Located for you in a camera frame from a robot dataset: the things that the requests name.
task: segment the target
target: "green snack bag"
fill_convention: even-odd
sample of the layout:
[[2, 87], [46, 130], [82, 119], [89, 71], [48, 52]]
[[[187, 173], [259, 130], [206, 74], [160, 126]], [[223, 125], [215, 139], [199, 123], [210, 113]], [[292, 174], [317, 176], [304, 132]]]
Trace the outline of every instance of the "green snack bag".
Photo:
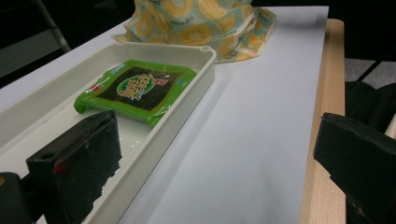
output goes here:
[[129, 60], [107, 71], [78, 96], [74, 108], [115, 110], [154, 127], [194, 79], [188, 67]]

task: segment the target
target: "white tray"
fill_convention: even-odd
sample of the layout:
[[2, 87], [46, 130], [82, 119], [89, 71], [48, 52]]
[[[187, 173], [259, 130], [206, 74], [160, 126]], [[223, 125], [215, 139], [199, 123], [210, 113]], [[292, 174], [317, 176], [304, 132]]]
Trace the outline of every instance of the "white tray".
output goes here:
[[129, 59], [188, 66], [196, 78], [153, 128], [118, 118], [122, 159], [84, 223], [117, 223], [214, 80], [210, 47], [118, 43], [107, 46], [0, 113], [0, 172], [28, 174], [25, 160], [83, 118], [73, 103], [102, 74]]

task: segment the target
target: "white surface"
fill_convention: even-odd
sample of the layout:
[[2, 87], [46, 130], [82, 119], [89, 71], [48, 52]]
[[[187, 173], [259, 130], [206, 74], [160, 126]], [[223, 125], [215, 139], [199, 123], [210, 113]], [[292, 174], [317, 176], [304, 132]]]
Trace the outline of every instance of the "white surface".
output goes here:
[[215, 82], [120, 223], [298, 223], [327, 7], [269, 7], [262, 56]]
[[393, 116], [393, 119], [390, 121], [390, 124], [385, 131], [385, 134], [391, 138], [396, 139], [396, 114]]

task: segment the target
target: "yellow patterned fabric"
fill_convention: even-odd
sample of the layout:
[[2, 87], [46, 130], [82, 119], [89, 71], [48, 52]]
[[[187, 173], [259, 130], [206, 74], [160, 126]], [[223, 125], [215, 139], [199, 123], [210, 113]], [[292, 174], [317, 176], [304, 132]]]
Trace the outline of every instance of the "yellow patterned fabric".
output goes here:
[[210, 46], [216, 63], [259, 56], [276, 15], [251, 0], [134, 0], [117, 41]]

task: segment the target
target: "snack package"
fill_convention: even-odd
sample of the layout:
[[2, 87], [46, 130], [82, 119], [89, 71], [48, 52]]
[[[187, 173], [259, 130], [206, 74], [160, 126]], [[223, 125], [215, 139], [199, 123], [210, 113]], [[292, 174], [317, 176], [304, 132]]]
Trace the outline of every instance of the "snack package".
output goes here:
[[74, 108], [115, 110], [154, 127], [196, 76], [188, 67], [127, 61], [107, 72], [78, 96]]
[[251, 0], [134, 0], [135, 12], [117, 41], [210, 46], [216, 63], [261, 54], [276, 15]]

